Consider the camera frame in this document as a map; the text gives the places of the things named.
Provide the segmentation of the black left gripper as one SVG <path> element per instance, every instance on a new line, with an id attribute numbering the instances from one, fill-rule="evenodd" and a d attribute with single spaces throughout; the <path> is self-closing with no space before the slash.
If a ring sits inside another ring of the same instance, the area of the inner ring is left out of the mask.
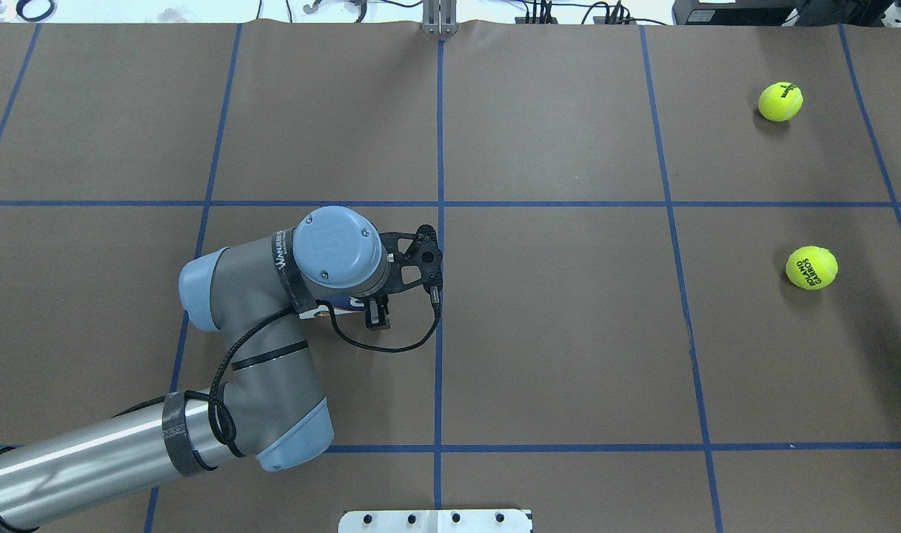
<path id="1" fill-rule="evenodd" d="M 372 295 L 362 297 L 365 307 L 365 327 L 368 329 L 389 329 L 392 327 L 389 318 L 389 296 Z"/>

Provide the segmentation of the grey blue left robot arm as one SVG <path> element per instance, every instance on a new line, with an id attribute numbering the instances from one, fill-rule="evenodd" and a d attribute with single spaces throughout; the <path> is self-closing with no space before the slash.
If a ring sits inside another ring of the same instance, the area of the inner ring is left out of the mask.
<path id="1" fill-rule="evenodd" d="M 368 216 L 328 206 L 187 263 L 185 314 L 222 349 L 209 377 L 0 449 L 0 532 L 37 532 L 164 483 L 210 481 L 236 461 L 282 472 L 316 459 L 336 434 L 306 315 L 332 295 L 372 296 L 398 259 Z"/>

